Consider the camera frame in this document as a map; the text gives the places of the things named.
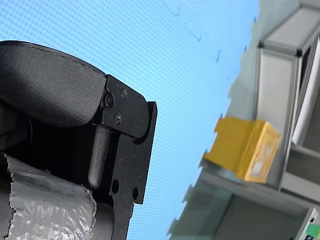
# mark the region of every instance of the crinkled foil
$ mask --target crinkled foil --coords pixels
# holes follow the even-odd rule
[[[6,158],[15,210],[6,240],[91,239],[96,202],[86,188]]]

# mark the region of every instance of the hole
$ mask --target hole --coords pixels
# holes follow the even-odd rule
[[[132,191],[132,197],[134,200],[137,200],[139,197],[139,189],[137,187],[135,187]]]
[[[115,179],[115,180],[113,180],[113,182],[112,182],[112,192],[114,193],[114,194],[116,194],[118,191],[119,191],[119,188],[120,188],[120,186],[119,186],[119,181],[117,180],[117,179]]]

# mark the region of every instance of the white panel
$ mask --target white panel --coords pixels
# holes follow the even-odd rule
[[[271,123],[282,135],[292,100],[295,66],[294,58],[261,51],[257,118]]]
[[[302,7],[266,39],[270,42],[300,48],[320,22],[320,12]]]
[[[319,85],[320,85],[319,76],[318,76],[319,66],[320,66],[320,41],[318,39],[303,103],[301,106],[300,114],[298,116],[293,137],[292,137],[292,142],[297,145],[302,145],[304,142],[306,132],[310,123],[310,119],[313,113],[313,109],[315,107],[315,103],[317,100]]]
[[[281,135],[267,183],[279,186],[291,137],[291,120],[298,96],[298,58],[269,50],[260,52],[259,90],[256,118],[269,122]]]
[[[291,173],[285,172],[283,174],[281,187],[292,193],[320,202],[320,186]]]

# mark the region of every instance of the yellow box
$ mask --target yellow box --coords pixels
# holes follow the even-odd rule
[[[217,136],[204,158],[235,173],[245,181],[265,183],[281,139],[280,134],[262,120],[220,118]]]

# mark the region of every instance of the blue screen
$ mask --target blue screen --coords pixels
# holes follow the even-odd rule
[[[1,41],[66,52],[157,102],[144,204],[128,239],[168,239],[228,109],[258,0],[2,0],[0,9]]]

